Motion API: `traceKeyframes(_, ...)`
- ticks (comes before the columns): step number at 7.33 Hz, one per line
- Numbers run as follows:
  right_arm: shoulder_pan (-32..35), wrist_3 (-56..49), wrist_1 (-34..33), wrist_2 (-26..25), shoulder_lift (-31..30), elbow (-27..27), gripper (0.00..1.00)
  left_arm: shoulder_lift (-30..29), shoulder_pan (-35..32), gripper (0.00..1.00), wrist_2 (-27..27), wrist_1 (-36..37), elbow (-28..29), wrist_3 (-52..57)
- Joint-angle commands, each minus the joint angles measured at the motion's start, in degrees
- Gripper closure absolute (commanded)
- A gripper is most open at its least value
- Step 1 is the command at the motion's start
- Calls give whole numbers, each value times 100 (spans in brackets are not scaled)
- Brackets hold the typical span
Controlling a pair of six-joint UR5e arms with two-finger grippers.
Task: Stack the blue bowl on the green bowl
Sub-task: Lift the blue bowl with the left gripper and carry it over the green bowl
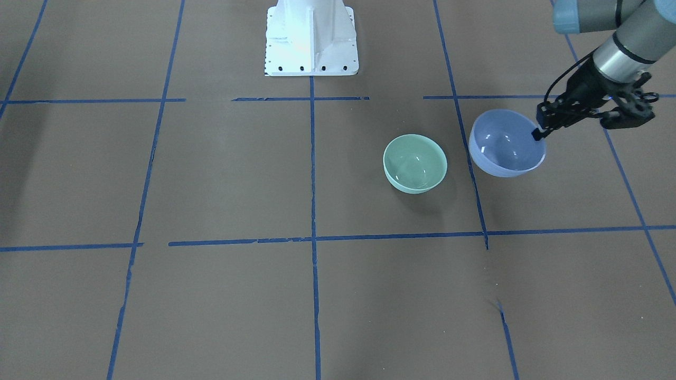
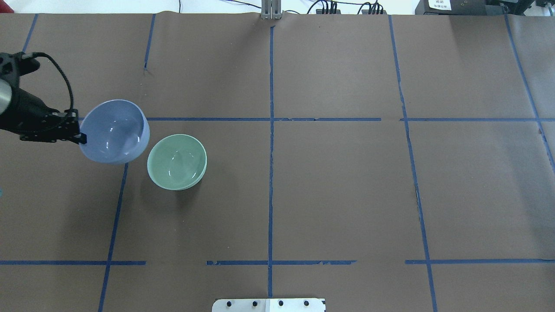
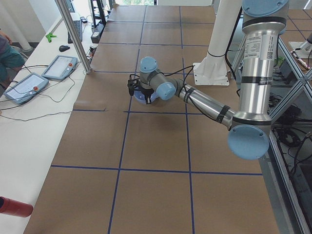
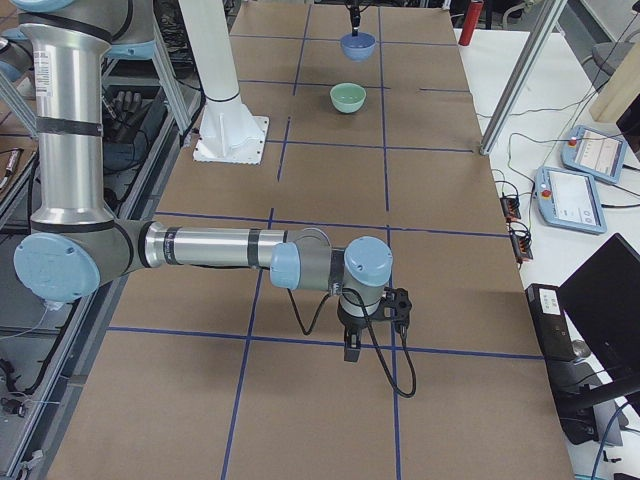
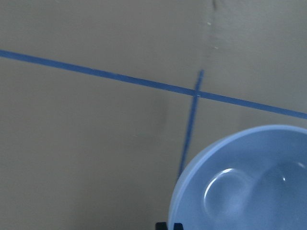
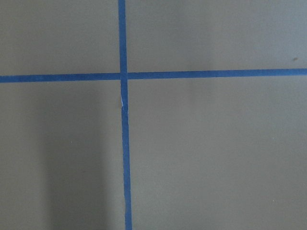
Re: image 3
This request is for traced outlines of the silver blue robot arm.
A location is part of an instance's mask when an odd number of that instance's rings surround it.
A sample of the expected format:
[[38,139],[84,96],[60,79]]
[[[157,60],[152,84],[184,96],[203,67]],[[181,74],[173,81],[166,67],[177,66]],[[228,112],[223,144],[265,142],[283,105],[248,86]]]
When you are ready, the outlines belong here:
[[128,81],[129,93],[139,90],[146,103],[156,93],[162,100],[173,96],[197,108],[229,130],[228,145],[240,158],[262,157],[269,147],[271,118],[268,101],[279,34],[286,27],[286,0],[245,0],[242,30],[246,36],[240,85],[239,110],[233,111],[181,79],[164,75],[152,57],[140,62],[140,77]]

